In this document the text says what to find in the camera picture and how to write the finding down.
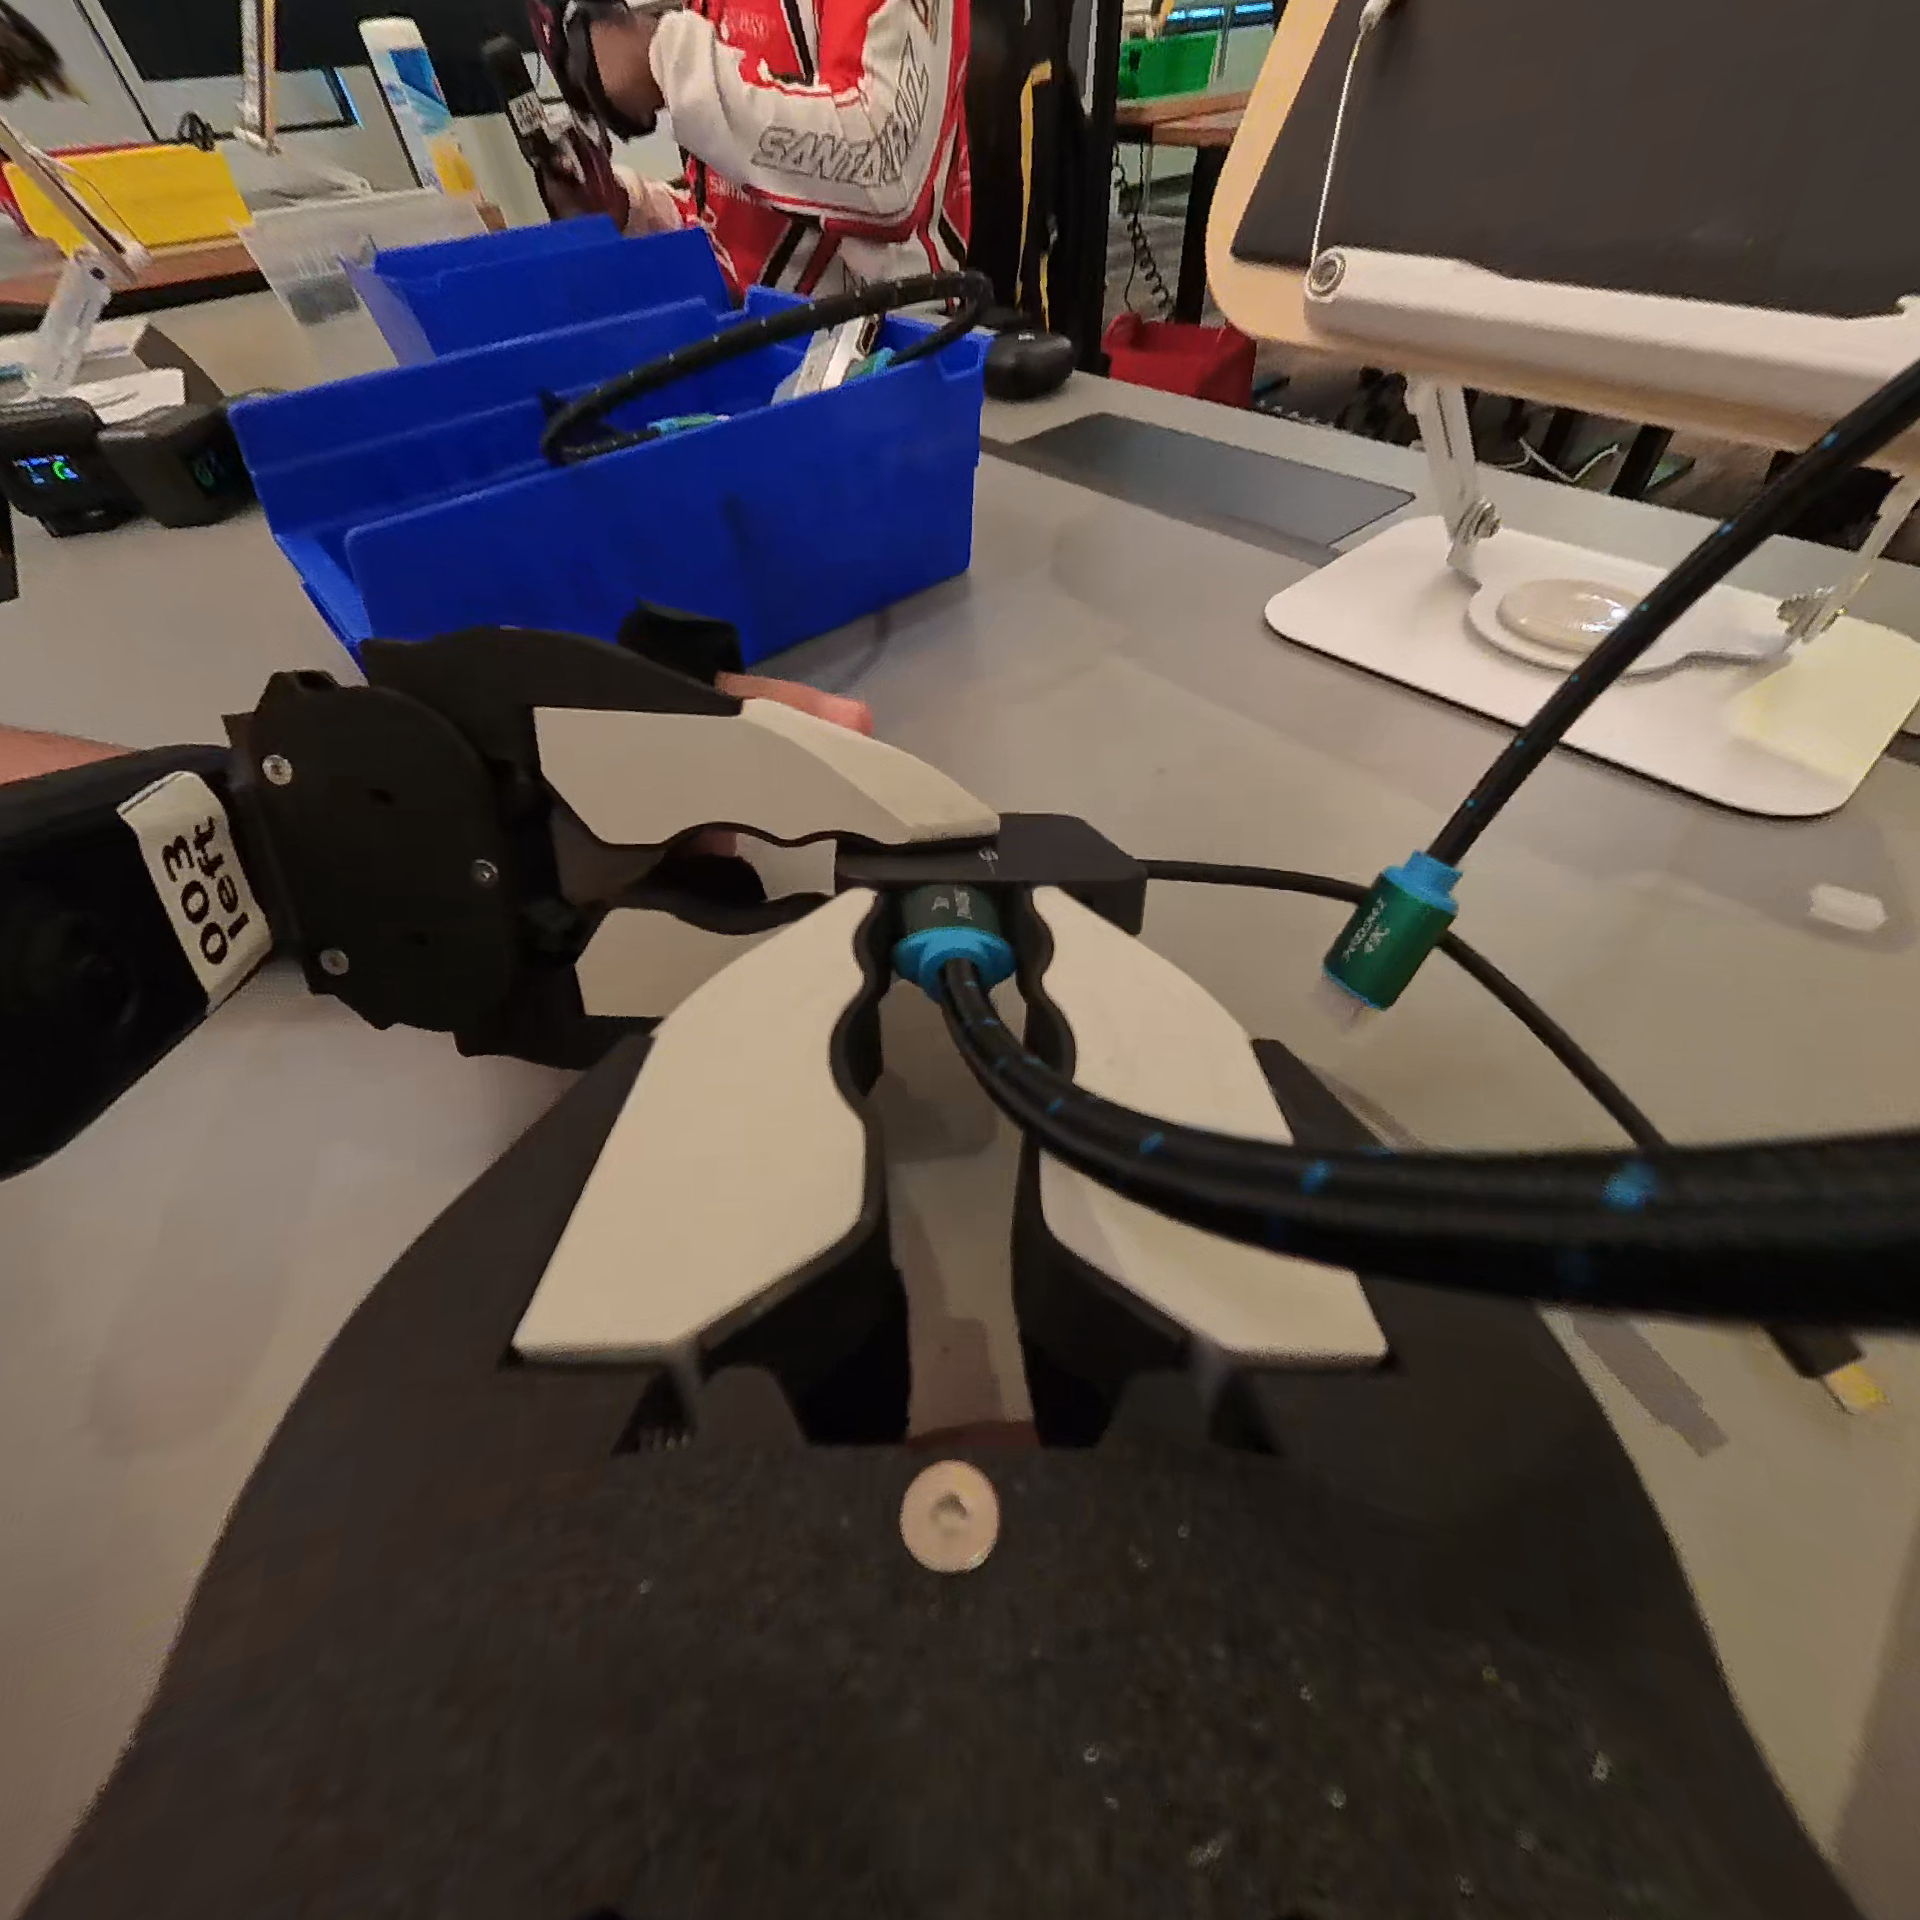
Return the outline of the black square adapter hub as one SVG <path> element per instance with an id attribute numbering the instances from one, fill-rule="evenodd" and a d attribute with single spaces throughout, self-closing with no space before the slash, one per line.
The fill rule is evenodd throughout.
<path id="1" fill-rule="evenodd" d="M 1065 814 L 1009 814 L 994 839 L 977 844 L 914 849 L 844 844 L 833 858 L 836 894 L 857 884 L 886 894 L 954 883 L 988 892 L 1059 884 L 1130 936 L 1138 936 L 1144 927 L 1146 887 L 1153 881 L 1267 889 L 1343 906 L 1356 906 L 1363 899 L 1363 887 L 1352 881 L 1305 872 L 1138 859 L 1119 850 L 1099 831 Z M 1508 975 L 1454 932 L 1440 937 L 1439 952 L 1516 1018 L 1630 1142 L 1664 1144 L 1644 1108 Z M 1843 1414 L 1862 1417 L 1889 1403 L 1868 1371 L 1862 1346 L 1850 1335 L 1822 1328 L 1767 1328 L 1767 1339 L 1798 1376 L 1817 1383 Z"/>

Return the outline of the pale yellow sticky note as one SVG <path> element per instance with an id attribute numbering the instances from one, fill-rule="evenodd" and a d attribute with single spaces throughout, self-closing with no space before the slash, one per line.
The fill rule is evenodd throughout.
<path id="1" fill-rule="evenodd" d="M 1856 788 L 1918 707 L 1918 643 L 1843 616 L 1732 700 L 1743 744 Z"/>

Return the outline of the black electronic device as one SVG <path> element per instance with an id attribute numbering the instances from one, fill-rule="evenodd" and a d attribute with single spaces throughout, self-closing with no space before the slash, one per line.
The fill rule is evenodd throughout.
<path id="1" fill-rule="evenodd" d="M 100 418 L 86 401 L 25 399 L 3 408 L 3 491 L 8 505 L 54 538 L 100 530 L 110 489 L 97 463 Z"/>
<path id="2" fill-rule="evenodd" d="M 98 450 L 138 511 L 162 529 L 211 527 L 257 505 L 228 399 L 104 424 Z"/>

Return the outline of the computer monitor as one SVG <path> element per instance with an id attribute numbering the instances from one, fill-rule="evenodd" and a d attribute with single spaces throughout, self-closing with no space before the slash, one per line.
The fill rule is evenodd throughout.
<path id="1" fill-rule="evenodd" d="M 97 10 L 112 26 L 166 129 L 195 118 L 218 137 L 241 130 L 250 100 L 246 38 L 254 4 L 100 2 Z M 272 71 L 278 130 L 358 129 L 361 112 L 345 80 L 366 66 L 358 4 L 278 2 L 272 11 L 274 38 L 257 40 L 257 63 Z"/>

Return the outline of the black bag yellow trim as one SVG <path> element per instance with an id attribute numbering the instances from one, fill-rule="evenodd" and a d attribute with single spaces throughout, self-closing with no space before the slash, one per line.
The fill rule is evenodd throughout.
<path id="1" fill-rule="evenodd" d="M 1084 268 L 1095 212 L 1089 123 L 1094 8 L 975 2 L 967 57 L 972 230 L 967 266 L 996 319 L 1075 343 L 1090 329 Z"/>

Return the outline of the white blue bottle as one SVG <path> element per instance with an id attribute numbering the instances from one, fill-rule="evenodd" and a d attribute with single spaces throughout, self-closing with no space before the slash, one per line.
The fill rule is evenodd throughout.
<path id="1" fill-rule="evenodd" d="M 409 17 L 366 17 L 358 31 L 417 184 L 449 198 L 474 194 L 475 174 L 419 26 Z"/>

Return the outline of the wood framed black board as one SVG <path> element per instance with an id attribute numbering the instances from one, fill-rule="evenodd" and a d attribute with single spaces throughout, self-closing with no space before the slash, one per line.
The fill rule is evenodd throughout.
<path id="1" fill-rule="evenodd" d="M 1302 334 L 1311 241 L 1843 320 L 1918 290 L 1918 8 L 1283 4 L 1208 230 Z"/>

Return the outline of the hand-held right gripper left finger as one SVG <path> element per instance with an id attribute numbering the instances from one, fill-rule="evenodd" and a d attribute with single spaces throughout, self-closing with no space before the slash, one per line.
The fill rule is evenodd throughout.
<path id="1" fill-rule="evenodd" d="M 762 1370 L 812 1443 L 906 1438 L 907 1306 L 870 1108 L 892 927 L 878 894 L 841 894 L 660 1022 L 518 1362 L 654 1370 L 683 1408 Z"/>

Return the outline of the blue storage bin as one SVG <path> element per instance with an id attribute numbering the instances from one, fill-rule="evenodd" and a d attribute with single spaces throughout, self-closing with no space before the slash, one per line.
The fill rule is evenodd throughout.
<path id="1" fill-rule="evenodd" d="M 683 300 L 232 409 L 280 551 L 353 657 L 475 626 L 618 635 L 641 604 L 716 618 L 747 666 L 972 566 L 990 339 L 779 399 L 803 343 L 771 343 L 618 409 L 668 432 L 586 465 L 542 456 L 577 401 L 746 314 Z"/>
<path id="2" fill-rule="evenodd" d="M 380 250 L 343 271 L 406 369 L 664 304 L 735 306 L 702 230 L 624 236 L 607 216 Z"/>

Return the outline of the yellow tray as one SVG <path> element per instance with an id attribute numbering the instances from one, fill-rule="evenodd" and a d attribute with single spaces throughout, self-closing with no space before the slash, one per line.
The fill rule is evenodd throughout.
<path id="1" fill-rule="evenodd" d="M 146 251 L 223 242 L 252 222 L 223 152 L 183 144 L 55 152 L 88 209 Z"/>

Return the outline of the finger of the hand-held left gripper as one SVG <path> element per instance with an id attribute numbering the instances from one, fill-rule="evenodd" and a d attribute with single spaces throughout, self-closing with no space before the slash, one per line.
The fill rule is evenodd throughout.
<path id="1" fill-rule="evenodd" d="M 706 995 L 728 1011 L 833 1022 L 862 995 L 860 952 L 878 912 L 874 887 L 746 932 L 696 929 L 660 907 L 620 907 L 575 967 L 583 1011 L 660 1019 Z"/>
<path id="2" fill-rule="evenodd" d="M 535 708 L 547 788 L 614 849 L 743 831 L 785 849 L 993 839 L 1001 816 L 923 760 L 814 713 L 751 700 L 735 713 Z"/>

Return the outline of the person's left forearm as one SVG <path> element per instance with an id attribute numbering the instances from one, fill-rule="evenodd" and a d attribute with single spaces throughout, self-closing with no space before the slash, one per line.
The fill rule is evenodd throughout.
<path id="1" fill-rule="evenodd" d="M 25 785 L 131 758 L 128 748 L 55 731 L 3 726 L 0 782 Z"/>

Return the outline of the wooden side table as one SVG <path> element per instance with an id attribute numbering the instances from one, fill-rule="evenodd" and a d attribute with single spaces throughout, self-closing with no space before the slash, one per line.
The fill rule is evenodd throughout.
<path id="1" fill-rule="evenodd" d="M 1222 90 L 1121 103 L 1116 137 L 1144 147 L 1223 153 L 1250 100 L 1250 90 Z"/>

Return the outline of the clear plastic container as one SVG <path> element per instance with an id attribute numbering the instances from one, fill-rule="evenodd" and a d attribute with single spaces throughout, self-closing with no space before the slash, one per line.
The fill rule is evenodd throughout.
<path id="1" fill-rule="evenodd" d="M 376 209 L 376 198 L 260 209 L 236 230 L 236 238 L 288 319 L 302 329 L 318 329 L 366 312 L 348 260 L 364 254 Z"/>

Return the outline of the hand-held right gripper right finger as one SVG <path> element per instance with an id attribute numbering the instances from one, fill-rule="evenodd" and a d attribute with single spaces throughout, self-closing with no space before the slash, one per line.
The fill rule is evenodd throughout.
<path id="1" fill-rule="evenodd" d="M 1289 1145 L 1257 1044 L 1204 987 L 1062 887 L 1024 912 L 1024 1040 L 1081 1091 L 1178 1126 Z M 1024 1145 L 1012 1290 L 1032 1419 L 1094 1444 L 1138 1376 L 1204 1414 L 1239 1376 L 1370 1371 L 1388 1339 L 1344 1270 L 1222 1240 Z"/>

